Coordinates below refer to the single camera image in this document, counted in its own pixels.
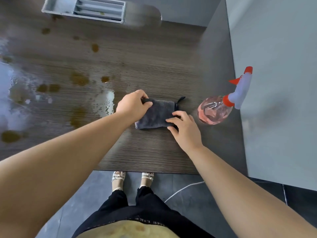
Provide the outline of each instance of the white spray head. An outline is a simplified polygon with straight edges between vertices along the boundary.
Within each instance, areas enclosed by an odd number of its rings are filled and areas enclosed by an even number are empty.
[[[244,74],[241,75],[240,78],[237,78],[235,80],[230,80],[229,82],[236,84],[236,90],[224,96],[223,101],[224,104],[228,107],[235,106],[236,109],[240,109],[241,105],[247,96],[247,93],[249,91],[251,79],[252,79],[252,67],[247,67],[244,71]]]

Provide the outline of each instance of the dark wood tabletop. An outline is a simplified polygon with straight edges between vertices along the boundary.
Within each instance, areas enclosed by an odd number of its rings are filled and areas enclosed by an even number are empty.
[[[115,110],[137,89],[154,99],[186,96],[180,109],[196,116],[205,98],[235,88],[228,82],[235,73],[224,1],[207,29],[171,22],[129,29],[8,10],[1,14],[9,21],[0,24],[0,82],[12,83],[0,97],[1,159],[111,114],[112,103]],[[199,127],[204,145],[247,174],[237,110],[221,124]],[[197,174],[166,128],[134,125],[96,169]]]

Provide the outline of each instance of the folded cloth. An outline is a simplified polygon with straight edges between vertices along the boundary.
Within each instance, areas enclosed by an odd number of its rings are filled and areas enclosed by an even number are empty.
[[[137,122],[135,122],[135,128],[159,128],[173,126],[172,123],[168,123],[165,120],[174,117],[173,112],[178,110],[178,103],[185,97],[181,97],[177,102],[155,100],[155,99],[142,99],[142,103],[152,102],[145,115]]]

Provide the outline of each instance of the spray bottle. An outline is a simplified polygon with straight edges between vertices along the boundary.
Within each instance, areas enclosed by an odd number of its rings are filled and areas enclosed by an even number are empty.
[[[240,109],[250,87],[252,71],[252,67],[247,67],[240,78],[229,81],[236,85],[233,93],[205,99],[198,107],[198,119],[205,124],[218,124],[228,117],[233,106]]]

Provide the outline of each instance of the person's right arm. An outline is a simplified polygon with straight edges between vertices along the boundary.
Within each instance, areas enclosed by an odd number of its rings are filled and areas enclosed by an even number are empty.
[[[180,147],[193,161],[222,214],[240,238],[317,237],[317,229],[204,147],[192,116],[176,111],[167,122]]]

